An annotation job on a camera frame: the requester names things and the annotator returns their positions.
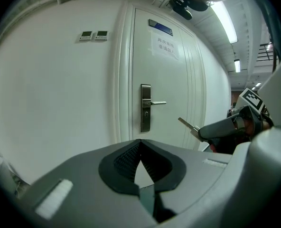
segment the ceiling light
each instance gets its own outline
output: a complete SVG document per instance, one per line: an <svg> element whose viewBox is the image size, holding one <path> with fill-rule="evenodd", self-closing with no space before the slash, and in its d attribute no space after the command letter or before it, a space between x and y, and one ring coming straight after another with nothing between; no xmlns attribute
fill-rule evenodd
<svg viewBox="0 0 281 228"><path fill-rule="evenodd" d="M223 2L215 2L214 5L211 6L211 8L217 15L218 19L221 21L224 30L228 36L229 42L231 44L237 42L234 24Z"/></svg>
<svg viewBox="0 0 281 228"><path fill-rule="evenodd" d="M270 49L271 46L272 46L272 43L270 42L270 43L268 44L267 51L269 51L269 49Z"/></svg>
<svg viewBox="0 0 281 228"><path fill-rule="evenodd" d="M234 65L235 65L235 71L237 73L239 73L241 71L241 63L240 63L240 60L234 60Z"/></svg>

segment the white door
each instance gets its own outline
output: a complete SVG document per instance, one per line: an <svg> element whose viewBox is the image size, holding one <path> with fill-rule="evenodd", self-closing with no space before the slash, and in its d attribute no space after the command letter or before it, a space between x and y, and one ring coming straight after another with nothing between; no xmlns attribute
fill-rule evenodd
<svg viewBox="0 0 281 228"><path fill-rule="evenodd" d="M169 27L173 36L150 27L149 19ZM136 9L132 68L133 139L152 139L178 147L197 149L199 141L178 121L182 117L191 124L199 125L195 122L194 114L202 116L205 110L195 109L195 102L192 102L203 90L202 82L199 82L202 77L197 79L198 89L192 84L192 80L195 80L195 70L192 67L198 67L199 64L194 40L174 23ZM167 102L151 106L148 132L141 132L142 84L151 86L151 101Z"/></svg>

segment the door handle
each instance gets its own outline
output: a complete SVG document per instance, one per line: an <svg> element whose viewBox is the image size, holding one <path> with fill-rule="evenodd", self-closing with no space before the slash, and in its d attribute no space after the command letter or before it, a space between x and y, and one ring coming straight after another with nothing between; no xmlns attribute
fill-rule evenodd
<svg viewBox="0 0 281 228"><path fill-rule="evenodd" d="M166 104L166 101L150 101L148 102L149 105L164 105Z"/></svg>
<svg viewBox="0 0 281 228"><path fill-rule="evenodd" d="M151 101L151 85L140 85L140 101L141 101L141 132L150 131L150 115L152 105L164 105L166 101Z"/></svg>

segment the white wall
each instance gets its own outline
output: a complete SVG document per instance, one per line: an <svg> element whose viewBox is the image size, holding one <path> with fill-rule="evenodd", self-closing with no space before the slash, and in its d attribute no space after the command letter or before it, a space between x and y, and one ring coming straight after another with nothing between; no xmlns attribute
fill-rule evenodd
<svg viewBox="0 0 281 228"><path fill-rule="evenodd" d="M0 44L0 153L26 182L76 154L114 143L112 33L107 42L76 40L85 30L114 32L125 1L49 5ZM200 47L208 124L225 117L230 88L216 58Z"/></svg>
<svg viewBox="0 0 281 228"><path fill-rule="evenodd" d="M231 104L231 88L227 72L220 62L208 49L198 40L201 50L205 77L206 77L206 115L204 125L212 124L227 117L227 111ZM208 144L202 142L199 150L204 150Z"/></svg>

